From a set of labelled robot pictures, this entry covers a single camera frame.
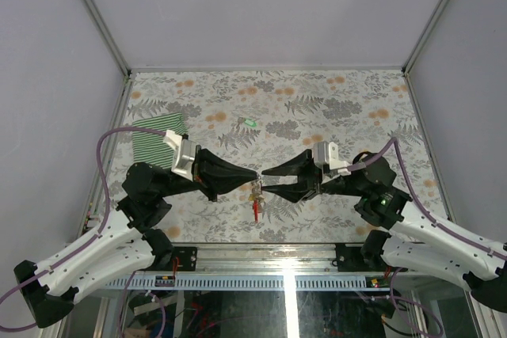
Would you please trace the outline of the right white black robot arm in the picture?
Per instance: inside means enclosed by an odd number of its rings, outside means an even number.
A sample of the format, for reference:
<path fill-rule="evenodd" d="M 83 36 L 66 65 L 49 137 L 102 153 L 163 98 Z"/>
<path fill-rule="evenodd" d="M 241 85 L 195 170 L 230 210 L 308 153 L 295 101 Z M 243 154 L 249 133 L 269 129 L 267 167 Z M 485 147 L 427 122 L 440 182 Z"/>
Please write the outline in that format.
<path fill-rule="evenodd" d="M 366 151 L 341 161 L 337 145 L 323 142 L 263 175 L 296 177 L 294 184 L 263 187 L 292 203 L 322 194 L 358 198 L 355 212 L 375 227 L 360 249 L 366 268 L 422 272 L 506 311 L 506 246 L 427 211 L 414 190 L 395 187 L 396 174 L 382 154 Z"/>

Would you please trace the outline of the grey red key ring holder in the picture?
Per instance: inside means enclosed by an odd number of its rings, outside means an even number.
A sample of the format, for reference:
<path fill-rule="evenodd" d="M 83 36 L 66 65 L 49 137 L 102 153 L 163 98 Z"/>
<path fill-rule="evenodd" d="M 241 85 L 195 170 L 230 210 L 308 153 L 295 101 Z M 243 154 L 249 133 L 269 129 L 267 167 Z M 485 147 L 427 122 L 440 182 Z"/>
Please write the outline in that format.
<path fill-rule="evenodd" d="M 261 179 L 258 178 L 251 182 L 251 193 L 249 195 L 249 201 L 252 203 L 254 221 L 256 223 L 260 222 L 264 200 L 262 182 Z"/>

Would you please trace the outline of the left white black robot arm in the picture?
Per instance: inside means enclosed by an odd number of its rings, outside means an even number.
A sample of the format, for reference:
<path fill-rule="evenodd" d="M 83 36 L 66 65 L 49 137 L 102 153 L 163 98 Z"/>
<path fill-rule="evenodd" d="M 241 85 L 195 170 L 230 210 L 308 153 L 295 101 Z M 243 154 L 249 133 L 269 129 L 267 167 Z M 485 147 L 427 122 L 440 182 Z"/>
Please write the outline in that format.
<path fill-rule="evenodd" d="M 54 256 L 38 263 L 24 260 L 15 267 L 35 325 L 43 329 L 62 320 L 90 293 L 126 273 L 170 267 L 174 247 L 157 227 L 170 211 L 167 197 L 199 191 L 216 201 L 256 179 L 252 169 L 201 147 L 184 170 L 133 164 L 122 184 L 126 196 L 99 225 Z"/>

